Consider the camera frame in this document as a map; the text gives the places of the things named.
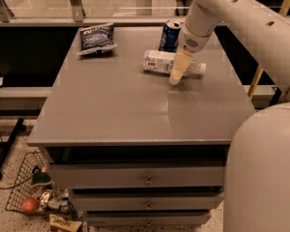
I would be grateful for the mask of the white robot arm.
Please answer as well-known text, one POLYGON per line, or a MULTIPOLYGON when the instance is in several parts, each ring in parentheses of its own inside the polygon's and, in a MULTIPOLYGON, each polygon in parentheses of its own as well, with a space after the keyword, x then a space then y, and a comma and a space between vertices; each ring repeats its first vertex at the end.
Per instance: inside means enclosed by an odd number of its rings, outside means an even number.
POLYGON ((277 103, 237 129, 227 156, 223 232, 290 232, 290 19, 256 0, 192 0, 169 81, 176 85, 214 28, 225 24, 258 63, 253 83, 277 103))

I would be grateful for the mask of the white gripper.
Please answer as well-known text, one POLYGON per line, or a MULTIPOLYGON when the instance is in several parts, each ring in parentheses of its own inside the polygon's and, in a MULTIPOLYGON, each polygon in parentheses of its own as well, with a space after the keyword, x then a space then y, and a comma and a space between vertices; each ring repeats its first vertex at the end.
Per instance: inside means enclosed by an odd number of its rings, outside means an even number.
POLYGON ((202 50, 214 31, 213 25, 184 23, 179 33, 177 51, 169 83, 177 85, 192 62, 192 53, 202 50))

